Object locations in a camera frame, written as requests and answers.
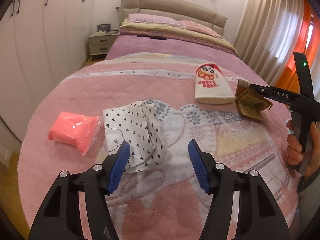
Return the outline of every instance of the metal screw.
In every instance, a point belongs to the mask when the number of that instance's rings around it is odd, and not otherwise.
[[[223,165],[222,163],[217,163],[217,164],[216,164],[216,168],[217,168],[218,170],[223,170],[223,169],[224,169],[224,165]]]
[[[93,169],[94,169],[95,171],[100,171],[100,170],[102,169],[102,165],[101,165],[101,164],[94,165],[94,166],[93,166]]]
[[[67,171],[62,171],[60,172],[60,177],[64,178],[68,175],[68,172]]]
[[[259,175],[259,172],[252,170],[252,171],[250,171],[250,174],[254,177],[257,177]]]

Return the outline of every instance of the pillow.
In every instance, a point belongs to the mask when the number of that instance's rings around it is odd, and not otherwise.
[[[183,29],[186,28],[184,24],[181,24],[172,18],[165,17],[165,16],[151,15],[151,14],[143,14],[143,13],[129,14],[128,21],[136,22],[136,23],[165,24],[165,25],[170,25],[173,27],[178,27]]]
[[[223,37],[217,34],[213,29],[210,29],[209,27],[206,27],[200,23],[195,23],[187,20],[179,21],[178,23],[180,23],[181,25],[184,25],[187,30],[207,34],[214,38],[223,40]]]

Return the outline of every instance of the wooden floor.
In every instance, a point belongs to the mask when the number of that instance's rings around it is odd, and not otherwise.
[[[17,231],[28,239],[29,227],[22,210],[18,189],[18,160],[19,155],[12,154],[8,168],[0,164],[0,205]]]
[[[92,57],[89,57],[89,59],[87,60],[87,62],[84,64],[83,67],[91,66],[91,65],[93,65],[94,63],[100,62],[100,61],[102,61],[102,60],[104,60],[104,59],[105,59],[105,56],[104,56],[104,57],[97,58],[97,59],[95,59],[94,61],[92,61]]]

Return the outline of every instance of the blue gripper pad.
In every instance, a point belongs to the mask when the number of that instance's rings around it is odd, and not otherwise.
[[[124,168],[130,157],[130,145],[125,142],[124,147],[121,149],[118,159],[113,165],[109,174],[108,190],[112,194],[119,186]]]
[[[206,193],[208,193],[210,189],[208,171],[200,157],[200,152],[198,151],[198,147],[194,140],[189,142],[188,151],[199,185]]]

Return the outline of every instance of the white heart-patterned cloth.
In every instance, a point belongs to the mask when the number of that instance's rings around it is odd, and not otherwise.
[[[114,154],[123,141],[130,144],[130,158],[125,172],[145,171],[158,167],[167,157],[160,122],[154,104],[137,101],[120,108],[103,111],[107,154]]]

